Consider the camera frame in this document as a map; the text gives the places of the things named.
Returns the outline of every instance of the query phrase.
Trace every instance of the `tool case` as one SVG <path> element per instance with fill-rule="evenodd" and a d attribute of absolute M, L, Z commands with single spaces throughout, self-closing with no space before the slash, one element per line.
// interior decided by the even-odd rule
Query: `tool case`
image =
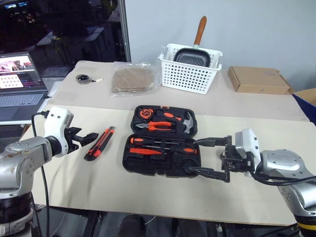
<path fill-rule="evenodd" d="M 126 141 L 123 167 L 129 172 L 167 177 L 195 177 L 189 167 L 200 167 L 198 132 L 192 110 L 140 105 L 131 122 L 134 134 Z"/>

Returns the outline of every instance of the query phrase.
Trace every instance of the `pliers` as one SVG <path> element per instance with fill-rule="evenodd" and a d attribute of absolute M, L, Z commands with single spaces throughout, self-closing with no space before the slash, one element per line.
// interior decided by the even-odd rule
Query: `pliers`
<path fill-rule="evenodd" d="M 171 130 L 171 128 L 159 128 L 159 127 L 156 127 L 156 126 L 171 127 L 172 123 L 164 122 L 164 121 L 161 121 L 161 122 L 153 122 L 153 121 L 151 121 L 149 123 L 139 123 L 139 124 L 136 125 L 136 127 L 139 127 L 139 128 L 147 128 L 148 131 L 150 131 L 150 132 L 155 131 L 155 130 L 161 130 L 161 131 Z"/>

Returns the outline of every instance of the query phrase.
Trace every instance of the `laptop screen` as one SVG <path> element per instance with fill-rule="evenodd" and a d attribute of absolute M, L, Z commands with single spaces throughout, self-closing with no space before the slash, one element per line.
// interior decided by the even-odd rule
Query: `laptop screen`
<path fill-rule="evenodd" d="M 0 93 L 46 90 L 27 52 L 0 55 Z"/>

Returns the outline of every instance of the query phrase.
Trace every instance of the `cardboard box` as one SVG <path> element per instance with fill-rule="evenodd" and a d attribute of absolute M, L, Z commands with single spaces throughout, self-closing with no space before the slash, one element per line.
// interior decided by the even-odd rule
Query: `cardboard box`
<path fill-rule="evenodd" d="M 228 76 L 237 92 L 290 95 L 291 85 L 273 68 L 231 66 Z"/>
<path fill-rule="evenodd" d="M 309 120 L 316 125 L 316 88 L 297 91 L 293 97 Z"/>

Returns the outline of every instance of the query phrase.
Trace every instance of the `table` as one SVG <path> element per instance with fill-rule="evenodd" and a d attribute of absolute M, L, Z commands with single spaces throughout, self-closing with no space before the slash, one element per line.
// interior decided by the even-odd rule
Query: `table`
<path fill-rule="evenodd" d="M 132 133 L 133 111 L 63 106 L 74 115 L 78 134 L 102 133 L 115 126 L 116 132 L 98 159 L 83 159 L 90 146 L 46 164 L 50 204 L 53 206 L 152 214 L 223 222 L 288 225 L 295 222 L 276 187 L 270 187 L 232 173 L 231 182 L 195 178 L 166 178 L 129 173 L 122 166 L 123 147 Z M 263 118 L 197 115 L 195 139 L 234 135 L 250 127 L 260 149 L 289 149 L 299 154 L 311 173 L 316 173 L 316 128 L 310 122 Z M 36 119 L 43 135 L 44 119 Z M 23 139 L 32 137 L 29 129 Z M 201 147 L 204 167 L 220 170 L 222 147 Z M 34 175 L 35 202 L 45 203 L 40 170 Z"/>
<path fill-rule="evenodd" d="M 161 86 L 142 96 L 111 97 L 113 63 L 79 61 L 61 84 L 51 104 L 134 110 L 138 105 L 162 105 L 192 109 L 197 115 L 309 121 L 291 95 L 237 93 L 227 76 L 219 72 L 206 95 Z M 78 84 L 86 74 L 101 82 Z"/>

